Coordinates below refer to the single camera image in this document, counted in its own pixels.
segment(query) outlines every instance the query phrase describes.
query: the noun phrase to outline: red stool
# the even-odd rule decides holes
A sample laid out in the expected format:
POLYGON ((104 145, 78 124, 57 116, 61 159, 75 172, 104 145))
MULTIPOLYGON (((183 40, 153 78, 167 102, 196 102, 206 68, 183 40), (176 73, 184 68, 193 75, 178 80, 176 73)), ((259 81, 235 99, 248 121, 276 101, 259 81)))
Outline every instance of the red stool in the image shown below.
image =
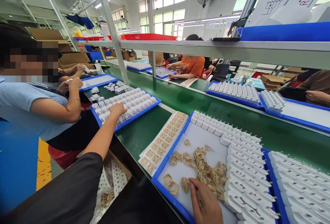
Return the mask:
POLYGON ((163 60, 163 64, 162 64, 162 66, 166 68, 166 66, 167 66, 168 64, 169 64, 169 61, 166 60, 166 59, 164 59, 164 60, 163 60))
POLYGON ((261 75, 269 75, 269 73, 257 71, 253 74, 253 76, 251 76, 251 78, 258 78, 258 76, 261 76, 261 75))
POLYGON ((81 152, 82 150, 64 152, 48 145, 48 153, 63 170, 71 166, 77 160, 77 156, 81 152))

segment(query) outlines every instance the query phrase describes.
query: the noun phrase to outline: black sleeve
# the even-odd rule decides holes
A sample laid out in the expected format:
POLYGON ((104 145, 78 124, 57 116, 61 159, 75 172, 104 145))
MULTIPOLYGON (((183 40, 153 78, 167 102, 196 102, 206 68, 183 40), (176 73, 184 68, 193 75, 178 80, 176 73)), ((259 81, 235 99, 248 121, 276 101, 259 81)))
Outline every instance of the black sleeve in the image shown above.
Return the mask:
POLYGON ((84 154, 5 216, 4 223, 89 223, 102 169, 99 154, 84 154))

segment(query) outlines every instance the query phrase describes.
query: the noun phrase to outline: blue cloth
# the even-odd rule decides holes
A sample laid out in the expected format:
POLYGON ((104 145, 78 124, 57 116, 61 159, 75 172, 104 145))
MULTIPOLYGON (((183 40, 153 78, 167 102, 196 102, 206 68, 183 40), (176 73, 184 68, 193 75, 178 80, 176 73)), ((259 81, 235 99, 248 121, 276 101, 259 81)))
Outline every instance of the blue cloth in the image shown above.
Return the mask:
POLYGON ((94 27, 93 23, 88 17, 80 17, 79 15, 67 15, 68 20, 75 22, 79 25, 86 26, 87 29, 92 29, 94 27))
POLYGON ((48 141, 74 123, 60 123, 47 117, 30 112, 32 102, 39 98, 53 99, 65 106, 68 100, 56 93, 39 89, 28 83, 5 82, 5 77, 0 76, 0 117, 7 121, 35 132, 44 141, 48 141))

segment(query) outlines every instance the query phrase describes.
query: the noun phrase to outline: finger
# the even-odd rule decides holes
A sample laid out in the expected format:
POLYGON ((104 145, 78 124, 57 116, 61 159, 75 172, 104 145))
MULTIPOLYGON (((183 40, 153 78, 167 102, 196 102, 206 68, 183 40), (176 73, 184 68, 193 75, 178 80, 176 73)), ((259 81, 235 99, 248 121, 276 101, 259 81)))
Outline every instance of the finger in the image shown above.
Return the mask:
POLYGON ((190 195, 191 195, 192 210, 194 212, 195 220, 199 220, 201 218, 201 209, 199 207, 197 190, 192 182, 190 182, 190 195))

